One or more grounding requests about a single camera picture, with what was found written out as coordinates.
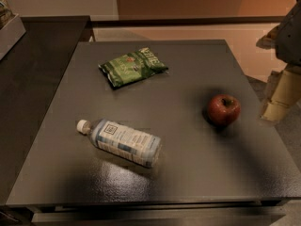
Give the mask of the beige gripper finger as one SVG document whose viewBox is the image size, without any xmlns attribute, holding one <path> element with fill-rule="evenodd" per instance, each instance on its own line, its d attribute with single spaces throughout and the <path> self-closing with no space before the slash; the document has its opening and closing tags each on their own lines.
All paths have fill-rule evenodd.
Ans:
<svg viewBox="0 0 301 226">
<path fill-rule="evenodd" d="M 261 118 L 279 122 L 301 99 L 301 67 L 288 64 L 281 72 L 272 71 L 265 87 Z"/>
<path fill-rule="evenodd" d="M 279 26 L 275 26 L 267 34 L 261 37 L 257 42 L 256 46 L 262 49 L 274 49 L 276 45 L 276 38 L 279 31 Z"/>
</svg>

